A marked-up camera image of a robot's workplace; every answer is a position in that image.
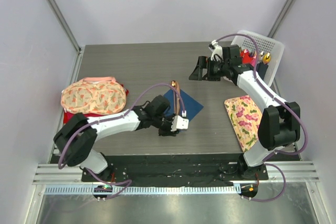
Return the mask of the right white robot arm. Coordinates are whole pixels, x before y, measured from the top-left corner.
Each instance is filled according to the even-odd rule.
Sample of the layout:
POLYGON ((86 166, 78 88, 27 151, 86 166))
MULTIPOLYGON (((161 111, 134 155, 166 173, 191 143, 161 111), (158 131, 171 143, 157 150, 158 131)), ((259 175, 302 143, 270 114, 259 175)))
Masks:
POLYGON ((300 106, 278 97, 254 72, 251 64, 243 63, 238 45, 218 46, 213 56, 200 56, 189 80, 220 81, 222 77, 244 90, 263 113, 257 143, 237 161, 238 176, 250 179, 262 170, 271 153, 300 139, 300 106))

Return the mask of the rose gold spoon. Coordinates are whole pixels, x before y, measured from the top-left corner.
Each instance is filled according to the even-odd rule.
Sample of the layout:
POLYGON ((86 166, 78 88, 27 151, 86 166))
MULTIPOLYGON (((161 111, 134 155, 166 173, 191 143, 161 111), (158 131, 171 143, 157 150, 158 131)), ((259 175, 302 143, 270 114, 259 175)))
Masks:
MULTIPOLYGON (((177 88, 177 82, 175 80, 171 81, 171 86, 176 89, 177 88)), ((176 94, 173 91, 173 111, 174 111, 174 114, 176 114, 177 107, 179 105, 179 104, 176 103, 176 101, 177 101, 176 94)))

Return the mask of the blue paper napkin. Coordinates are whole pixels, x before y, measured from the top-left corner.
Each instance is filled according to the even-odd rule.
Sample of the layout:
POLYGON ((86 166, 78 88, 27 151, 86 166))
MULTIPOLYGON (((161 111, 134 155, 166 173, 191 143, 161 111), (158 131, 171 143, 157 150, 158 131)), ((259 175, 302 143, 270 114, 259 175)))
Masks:
MULTIPOLYGON (((187 111, 187 118, 189 119, 189 121, 191 121, 200 113, 200 111, 203 109, 203 105, 201 105, 183 90, 180 91, 180 94, 182 96, 187 111)), ((163 96, 170 102, 170 107, 165 111, 165 115, 171 115, 174 113, 173 91, 169 90, 163 96)))

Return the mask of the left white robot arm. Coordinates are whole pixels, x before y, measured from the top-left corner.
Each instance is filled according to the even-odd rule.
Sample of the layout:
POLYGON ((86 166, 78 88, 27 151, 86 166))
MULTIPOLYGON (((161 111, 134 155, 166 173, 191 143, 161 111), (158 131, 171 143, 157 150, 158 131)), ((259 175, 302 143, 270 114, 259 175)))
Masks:
POLYGON ((94 143, 107 136, 151 126, 158 129, 160 136, 175 136, 186 130, 186 111, 165 115, 168 108, 169 100, 158 95, 151 102, 117 114, 100 117, 75 114, 54 136, 54 143, 61 153, 60 165, 80 166, 85 172, 92 171, 98 180, 107 181, 112 174, 112 165, 103 154, 93 150, 94 143))

